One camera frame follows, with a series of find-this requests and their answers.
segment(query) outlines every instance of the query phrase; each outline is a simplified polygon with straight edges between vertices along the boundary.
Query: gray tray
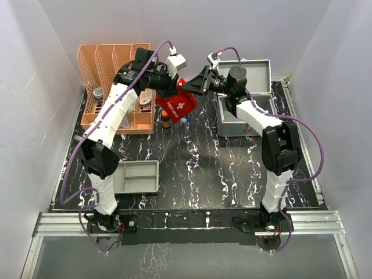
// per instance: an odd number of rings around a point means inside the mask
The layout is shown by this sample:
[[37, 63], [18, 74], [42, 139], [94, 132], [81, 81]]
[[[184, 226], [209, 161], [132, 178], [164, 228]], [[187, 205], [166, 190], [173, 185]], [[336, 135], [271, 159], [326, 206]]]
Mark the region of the gray tray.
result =
[[153, 193], [159, 190], [159, 161], [119, 162], [113, 174], [115, 194]]

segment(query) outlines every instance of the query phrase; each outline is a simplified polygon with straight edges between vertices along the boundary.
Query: white backdrop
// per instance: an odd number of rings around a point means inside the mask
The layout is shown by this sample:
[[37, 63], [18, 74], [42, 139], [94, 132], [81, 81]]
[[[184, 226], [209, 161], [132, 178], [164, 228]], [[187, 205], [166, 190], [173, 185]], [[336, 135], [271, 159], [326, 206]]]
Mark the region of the white backdrop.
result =
[[[227, 46], [242, 58], [271, 59], [273, 77], [291, 75], [330, 0], [39, 0], [78, 69], [81, 44], [170, 39], [196, 76], [206, 55]], [[223, 58], [236, 59], [234, 53]]]
[[[304, 53], [291, 91], [325, 151], [320, 185], [340, 213], [360, 278], [372, 278], [372, 2], [333, 1]], [[306, 133], [315, 165], [319, 149]]]
[[19, 278], [49, 206], [82, 84], [37, 0], [0, 4], [0, 277]]

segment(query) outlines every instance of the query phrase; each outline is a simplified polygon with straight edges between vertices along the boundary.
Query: black table surface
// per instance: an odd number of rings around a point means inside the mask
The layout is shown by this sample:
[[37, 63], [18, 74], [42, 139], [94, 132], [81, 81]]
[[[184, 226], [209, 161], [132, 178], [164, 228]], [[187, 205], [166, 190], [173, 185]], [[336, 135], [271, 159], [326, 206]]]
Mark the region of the black table surface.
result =
[[[280, 82], [272, 82], [273, 98], [278, 114], [289, 109]], [[82, 135], [83, 98], [73, 135]], [[117, 135], [113, 150], [120, 160], [158, 160], [159, 191], [153, 194], [116, 195], [119, 209], [256, 209], [260, 206], [266, 184], [266, 169], [261, 158], [260, 137], [217, 135], [217, 95], [197, 98], [199, 106], [189, 115], [188, 123], [173, 124], [165, 131], [156, 107], [152, 135]], [[64, 169], [72, 153], [70, 144]], [[309, 177], [304, 159], [294, 171], [295, 178]], [[59, 203], [60, 187], [49, 211], [77, 211], [94, 204], [89, 191], [82, 192], [68, 205]], [[90, 180], [75, 160], [67, 180], [65, 199], [79, 189], [90, 187]], [[292, 183], [286, 198], [289, 208], [318, 208], [312, 183]]]

